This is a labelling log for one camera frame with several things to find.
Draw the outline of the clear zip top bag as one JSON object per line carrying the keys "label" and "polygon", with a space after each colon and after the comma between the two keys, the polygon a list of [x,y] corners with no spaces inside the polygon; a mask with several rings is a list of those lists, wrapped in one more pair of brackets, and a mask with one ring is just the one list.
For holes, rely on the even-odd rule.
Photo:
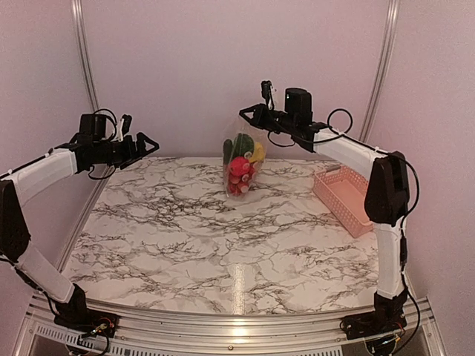
{"label": "clear zip top bag", "polygon": [[243,200],[266,159],[266,134],[237,116],[226,127],[222,143],[223,187],[226,196]]}

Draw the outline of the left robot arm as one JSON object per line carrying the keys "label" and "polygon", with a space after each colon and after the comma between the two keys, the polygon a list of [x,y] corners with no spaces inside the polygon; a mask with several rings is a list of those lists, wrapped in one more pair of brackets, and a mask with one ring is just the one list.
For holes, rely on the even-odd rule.
{"label": "left robot arm", "polygon": [[1,176],[1,258],[55,306],[56,322],[86,330],[94,323],[85,292],[63,276],[32,244],[23,206],[66,178],[97,165],[123,170],[158,151],[157,142],[139,132],[129,134],[131,116],[117,119],[110,110],[84,113],[79,130],[65,144]]}

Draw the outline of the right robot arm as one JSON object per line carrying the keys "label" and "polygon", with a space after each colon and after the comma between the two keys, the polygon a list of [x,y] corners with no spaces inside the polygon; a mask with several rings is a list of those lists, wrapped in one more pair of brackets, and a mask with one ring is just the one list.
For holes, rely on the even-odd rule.
{"label": "right robot arm", "polygon": [[375,225],[379,254],[379,281],[374,294],[374,309],[344,318],[347,330],[369,326],[383,332],[397,323],[409,291],[404,279],[407,263],[405,220],[410,188],[407,171],[410,164],[398,151],[385,152],[339,132],[329,121],[312,117],[312,96],[300,88],[288,88],[285,108],[277,111],[270,82],[262,82],[263,103],[240,110],[239,115],[251,126],[268,133],[287,134],[306,151],[322,154],[353,169],[368,181],[364,210]]}

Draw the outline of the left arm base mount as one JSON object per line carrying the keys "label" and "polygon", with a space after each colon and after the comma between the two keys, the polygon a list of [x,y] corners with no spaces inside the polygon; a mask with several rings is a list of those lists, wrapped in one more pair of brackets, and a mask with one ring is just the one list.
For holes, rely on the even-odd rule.
{"label": "left arm base mount", "polygon": [[112,338],[115,335],[119,316],[106,311],[89,309],[86,315],[79,317],[69,317],[55,313],[54,323],[69,329],[76,330],[85,337],[107,336]]}

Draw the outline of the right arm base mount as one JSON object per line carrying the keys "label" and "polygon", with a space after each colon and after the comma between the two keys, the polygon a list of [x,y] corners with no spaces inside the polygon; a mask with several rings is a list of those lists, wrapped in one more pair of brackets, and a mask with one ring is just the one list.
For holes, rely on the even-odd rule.
{"label": "right arm base mount", "polygon": [[374,311],[361,314],[347,315],[341,319],[340,329],[345,333],[348,340],[361,337],[372,337],[395,330],[402,330],[407,326],[404,314],[396,315],[387,319],[378,319]]}

